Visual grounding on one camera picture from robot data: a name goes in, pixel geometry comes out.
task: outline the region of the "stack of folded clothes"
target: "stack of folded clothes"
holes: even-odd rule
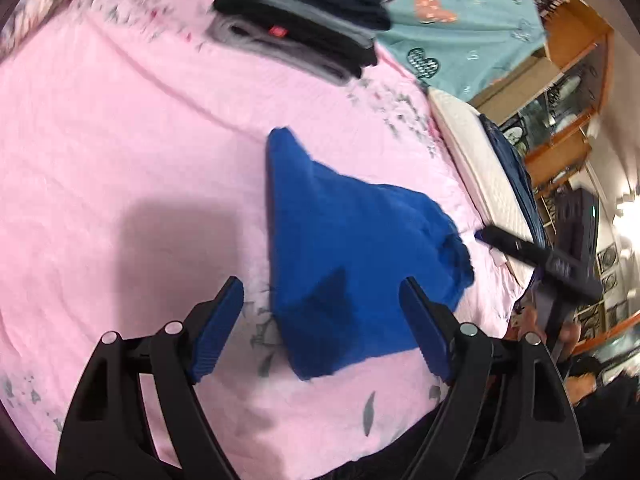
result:
[[[377,30],[391,0],[215,0],[214,40],[306,70],[338,85],[378,62]]]

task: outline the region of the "pink bed sheet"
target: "pink bed sheet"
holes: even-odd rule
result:
[[[391,443],[438,402],[420,353],[299,381],[268,309],[265,140],[437,200],[476,282],[456,312],[506,330],[521,294],[473,238],[478,212],[411,76],[381,51],[336,88],[208,41],[212,0],[74,0],[0,66],[0,399],[54,467],[100,335],[147,335],[234,274],[246,303],[198,397],[243,479],[302,480]],[[161,457],[175,463],[151,382]],[[363,428],[372,398],[374,420]]]

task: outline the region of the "teal fabric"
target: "teal fabric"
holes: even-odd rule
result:
[[[533,0],[439,0],[454,22],[421,23],[415,0],[388,8],[393,26],[378,40],[424,86],[468,101],[545,42]]]

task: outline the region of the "blue folded garment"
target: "blue folded garment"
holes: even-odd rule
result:
[[[414,276],[455,310],[474,273],[451,219],[422,193],[313,161],[286,128],[268,144],[272,310],[302,379],[416,348],[399,305]]]
[[[517,150],[504,137],[500,128],[486,115],[480,115],[480,122],[486,136],[494,148],[495,155],[500,160],[504,173],[509,179],[511,188],[516,195],[522,214],[529,226],[533,241],[539,247],[547,247],[545,228],[536,206],[536,199],[531,189],[531,177],[520,158]]]

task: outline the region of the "bright light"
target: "bright light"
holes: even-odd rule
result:
[[[640,248],[640,199],[624,202],[623,216],[616,216],[613,225],[620,236],[627,238],[636,249]]]

